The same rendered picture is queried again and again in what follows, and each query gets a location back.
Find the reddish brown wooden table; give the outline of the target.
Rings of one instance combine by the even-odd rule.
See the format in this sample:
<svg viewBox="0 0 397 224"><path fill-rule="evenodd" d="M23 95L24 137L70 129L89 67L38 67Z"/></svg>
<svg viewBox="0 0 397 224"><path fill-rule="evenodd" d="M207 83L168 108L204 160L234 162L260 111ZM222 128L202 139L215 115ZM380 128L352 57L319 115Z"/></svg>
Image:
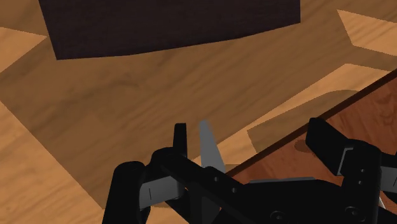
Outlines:
<svg viewBox="0 0 397 224"><path fill-rule="evenodd" d="M366 141L392 156L397 180L397 69L323 113L323 118L347 137ZM227 174L247 183L254 179L312 176L341 184L304 143L303 125L274 144L263 127L249 131L257 154L227 165Z"/></svg>

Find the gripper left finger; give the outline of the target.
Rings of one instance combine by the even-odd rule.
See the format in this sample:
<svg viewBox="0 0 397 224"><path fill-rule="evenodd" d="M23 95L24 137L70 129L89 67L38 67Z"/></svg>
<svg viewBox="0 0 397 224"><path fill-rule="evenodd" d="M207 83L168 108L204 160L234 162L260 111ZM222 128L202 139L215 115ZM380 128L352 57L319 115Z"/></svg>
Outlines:
<svg viewBox="0 0 397 224"><path fill-rule="evenodd" d="M155 151L148 165L132 161L115 168L102 224L146 224L151 206L160 202L189 224L248 224L243 187L189 160L186 124L177 123L172 146Z"/></svg>

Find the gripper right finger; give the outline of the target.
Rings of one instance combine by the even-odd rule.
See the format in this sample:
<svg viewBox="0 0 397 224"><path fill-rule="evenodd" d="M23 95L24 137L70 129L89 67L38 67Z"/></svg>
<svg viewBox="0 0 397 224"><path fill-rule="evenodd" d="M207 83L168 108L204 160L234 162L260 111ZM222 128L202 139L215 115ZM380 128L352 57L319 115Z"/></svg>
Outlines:
<svg viewBox="0 0 397 224"><path fill-rule="evenodd" d="M343 182L334 208L340 224L397 224L397 214L379 206L382 152L349 139L322 118L311 118L305 144Z"/></svg>

